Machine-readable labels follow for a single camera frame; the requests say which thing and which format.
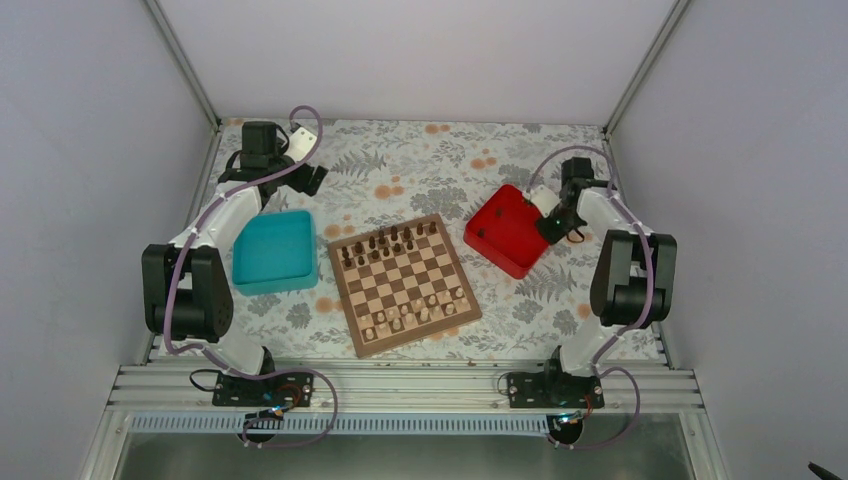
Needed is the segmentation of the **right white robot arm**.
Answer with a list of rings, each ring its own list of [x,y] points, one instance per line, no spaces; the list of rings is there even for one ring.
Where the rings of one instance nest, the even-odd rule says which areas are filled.
[[[627,332],[665,320],[670,312],[677,242],[646,227],[612,182],[596,178],[590,159],[561,165],[561,190],[535,223],[550,245],[589,228],[602,242],[590,284],[593,318],[557,347],[541,391],[555,407],[586,402],[600,387],[600,364]]]

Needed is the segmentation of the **red plastic tray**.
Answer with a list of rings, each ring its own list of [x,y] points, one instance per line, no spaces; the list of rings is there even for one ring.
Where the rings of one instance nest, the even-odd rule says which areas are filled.
[[[536,228],[539,210],[513,185],[501,186],[467,222],[463,240],[510,277],[521,280],[549,248]]]

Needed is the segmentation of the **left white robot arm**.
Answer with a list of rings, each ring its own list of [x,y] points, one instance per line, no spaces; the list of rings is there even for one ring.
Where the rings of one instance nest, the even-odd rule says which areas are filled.
[[[282,186],[313,193],[326,170],[307,162],[321,132],[291,121],[247,121],[242,144],[217,179],[211,200],[176,237],[142,253],[144,318],[166,352],[195,352],[241,376],[239,392],[255,405],[270,402],[278,377],[269,350],[233,326],[234,303],[223,256]]]

